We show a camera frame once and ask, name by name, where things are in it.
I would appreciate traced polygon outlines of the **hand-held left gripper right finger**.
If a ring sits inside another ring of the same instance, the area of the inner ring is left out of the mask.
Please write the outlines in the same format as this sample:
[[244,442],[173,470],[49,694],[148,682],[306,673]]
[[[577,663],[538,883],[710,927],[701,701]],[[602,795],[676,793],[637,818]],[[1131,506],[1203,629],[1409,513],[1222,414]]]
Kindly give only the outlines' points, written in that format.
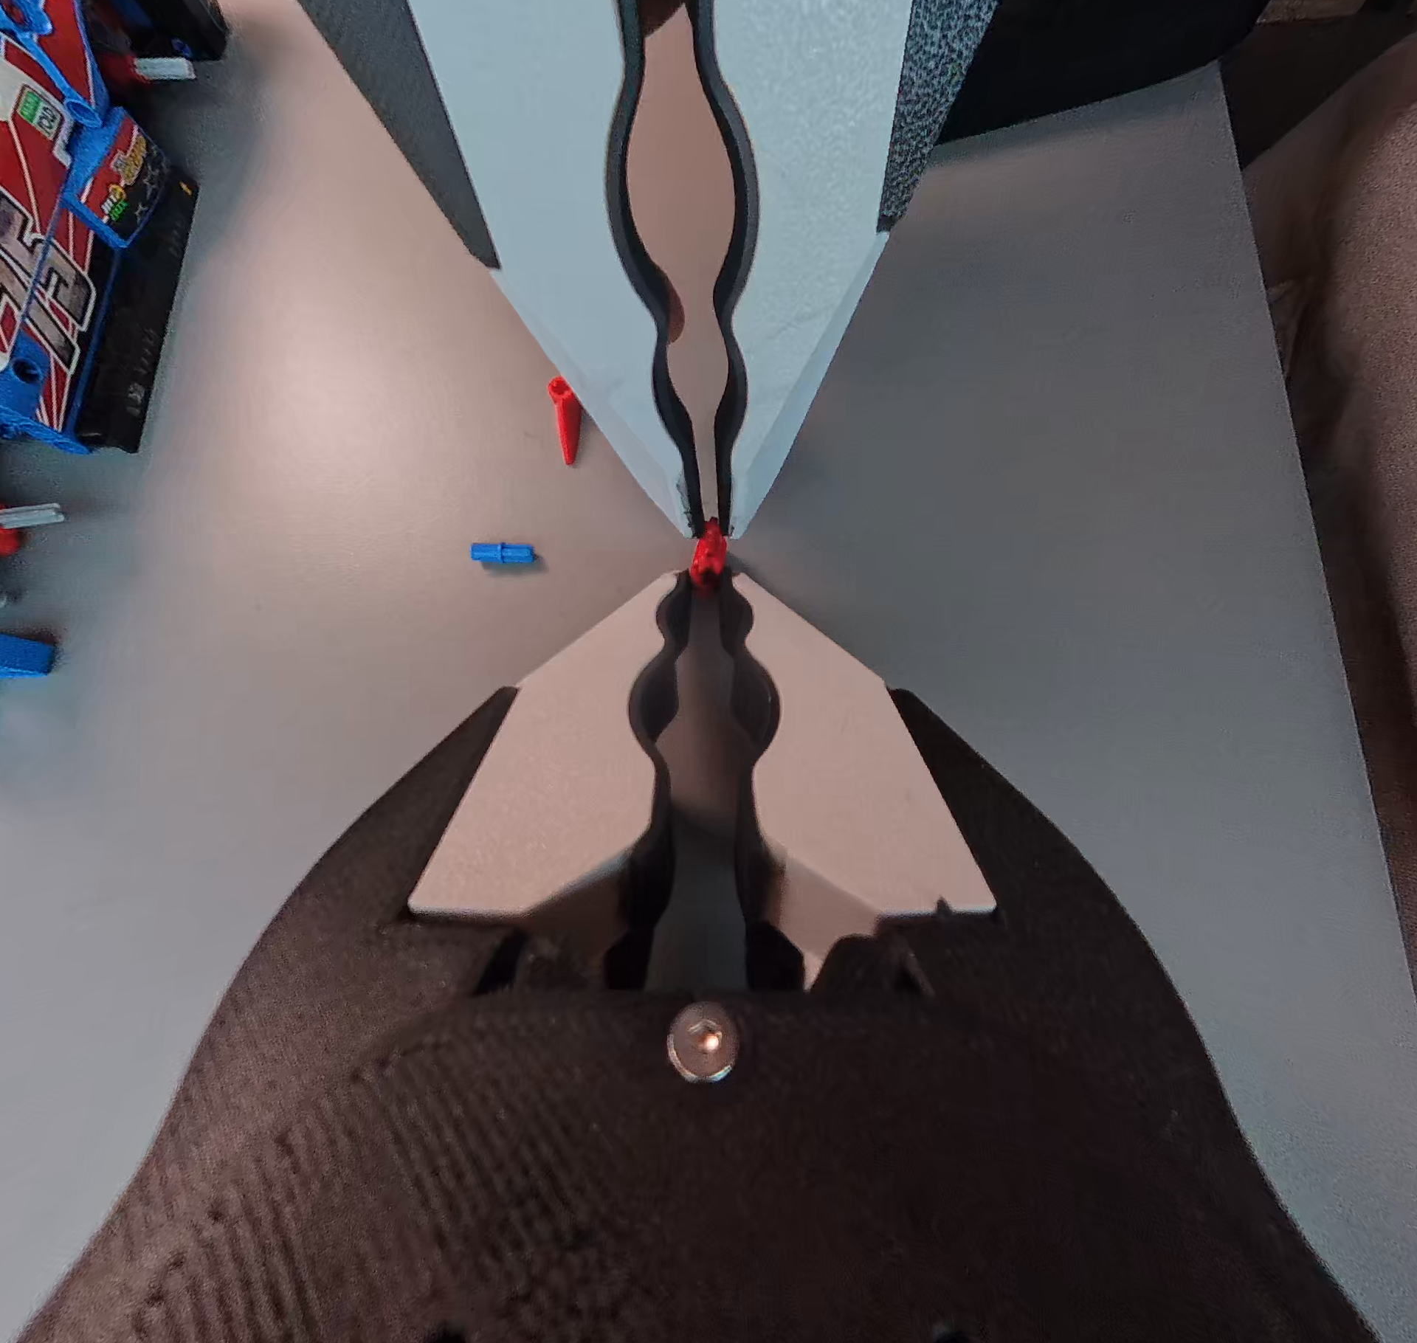
[[807,987],[843,939],[996,897],[886,684],[747,575],[719,633],[747,752],[735,886],[753,988]]

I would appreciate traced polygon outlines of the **person's black shirt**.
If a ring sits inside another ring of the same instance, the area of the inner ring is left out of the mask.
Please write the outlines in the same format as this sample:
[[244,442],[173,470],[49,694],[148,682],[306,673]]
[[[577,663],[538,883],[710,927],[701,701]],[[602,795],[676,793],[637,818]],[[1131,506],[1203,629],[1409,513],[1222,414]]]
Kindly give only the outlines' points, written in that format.
[[999,0],[942,144],[1104,102],[1222,57],[1272,0]]

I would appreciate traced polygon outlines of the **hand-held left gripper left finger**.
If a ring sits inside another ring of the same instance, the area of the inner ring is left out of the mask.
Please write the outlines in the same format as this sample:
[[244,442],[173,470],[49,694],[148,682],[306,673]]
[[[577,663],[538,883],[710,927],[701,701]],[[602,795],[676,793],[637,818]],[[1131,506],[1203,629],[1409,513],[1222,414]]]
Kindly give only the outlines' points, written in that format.
[[640,987],[674,882],[670,775],[691,623],[668,572],[521,679],[411,891],[411,913],[543,936]]

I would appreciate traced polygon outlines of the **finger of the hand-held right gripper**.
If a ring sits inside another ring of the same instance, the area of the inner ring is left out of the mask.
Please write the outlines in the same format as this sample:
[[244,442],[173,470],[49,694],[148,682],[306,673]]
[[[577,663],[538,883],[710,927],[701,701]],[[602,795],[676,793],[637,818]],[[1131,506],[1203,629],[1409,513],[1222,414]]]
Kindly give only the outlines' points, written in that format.
[[702,0],[747,223],[725,320],[742,414],[719,518],[744,534],[781,473],[886,236],[880,202],[913,0]]
[[647,496],[699,529],[670,292],[628,204],[636,0],[407,0],[496,255],[495,281]]

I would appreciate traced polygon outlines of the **blue red brick toy car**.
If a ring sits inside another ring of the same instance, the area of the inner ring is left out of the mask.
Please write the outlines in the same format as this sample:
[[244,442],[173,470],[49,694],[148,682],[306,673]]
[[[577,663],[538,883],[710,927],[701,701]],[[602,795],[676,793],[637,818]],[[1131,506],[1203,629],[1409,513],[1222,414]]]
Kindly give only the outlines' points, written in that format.
[[223,57],[217,0],[1,0],[1,431],[141,447],[198,201],[130,59]]

